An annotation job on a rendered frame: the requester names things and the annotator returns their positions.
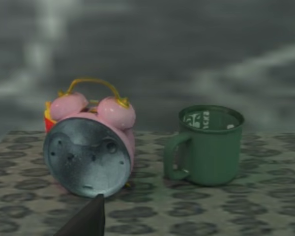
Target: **cup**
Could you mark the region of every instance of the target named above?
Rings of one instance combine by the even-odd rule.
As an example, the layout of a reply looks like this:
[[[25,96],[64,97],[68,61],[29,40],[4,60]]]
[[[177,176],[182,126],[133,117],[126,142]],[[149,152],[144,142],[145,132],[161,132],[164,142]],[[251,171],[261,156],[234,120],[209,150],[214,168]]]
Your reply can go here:
[[[222,106],[196,105],[181,110],[178,118],[179,133],[164,148],[165,178],[203,186],[233,180],[238,173],[243,115]]]

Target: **yellow handle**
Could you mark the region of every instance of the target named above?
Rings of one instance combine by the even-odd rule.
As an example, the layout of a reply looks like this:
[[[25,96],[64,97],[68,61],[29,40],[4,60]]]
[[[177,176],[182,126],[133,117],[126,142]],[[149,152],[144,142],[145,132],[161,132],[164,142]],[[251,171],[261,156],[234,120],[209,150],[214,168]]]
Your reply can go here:
[[[110,88],[110,90],[115,95],[116,102],[119,105],[123,106],[124,108],[129,108],[128,98],[126,98],[126,97],[124,97],[124,98],[120,97],[117,89],[112,84],[108,83],[105,80],[101,80],[101,79],[98,79],[98,78],[78,78],[78,79],[75,79],[70,84],[70,87],[68,88],[67,92],[64,93],[63,91],[59,91],[58,92],[58,96],[61,97],[61,96],[65,96],[65,95],[71,94],[74,86],[76,86],[76,84],[81,83],[81,82],[99,83],[99,84],[103,84],[103,85],[107,86],[108,88]]]

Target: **blurred wall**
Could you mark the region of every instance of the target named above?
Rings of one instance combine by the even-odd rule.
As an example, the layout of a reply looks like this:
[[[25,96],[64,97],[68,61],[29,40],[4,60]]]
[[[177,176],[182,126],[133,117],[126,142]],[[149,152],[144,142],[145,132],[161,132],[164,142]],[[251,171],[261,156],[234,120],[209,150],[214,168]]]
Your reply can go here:
[[[85,75],[128,96],[140,130],[217,104],[247,131],[295,131],[295,0],[0,0],[0,132],[43,129],[44,102]]]

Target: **black pointed object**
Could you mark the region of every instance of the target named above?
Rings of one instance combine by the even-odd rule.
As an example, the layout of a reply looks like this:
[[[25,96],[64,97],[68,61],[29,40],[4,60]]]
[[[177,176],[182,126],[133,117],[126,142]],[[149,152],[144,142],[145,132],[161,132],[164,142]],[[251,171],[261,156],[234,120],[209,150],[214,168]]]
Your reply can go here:
[[[73,216],[54,236],[104,236],[105,200],[99,194]]]

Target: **patterned tablecloth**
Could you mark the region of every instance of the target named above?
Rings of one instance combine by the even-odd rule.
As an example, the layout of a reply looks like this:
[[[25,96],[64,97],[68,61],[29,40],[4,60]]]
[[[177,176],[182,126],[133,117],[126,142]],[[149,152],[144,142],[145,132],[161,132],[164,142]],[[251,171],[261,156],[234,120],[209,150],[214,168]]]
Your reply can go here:
[[[106,236],[295,236],[295,134],[251,133],[224,187],[162,178],[171,134],[137,132],[133,189],[107,199]],[[0,236],[52,236],[89,200],[64,194],[44,165],[44,132],[0,143]]]

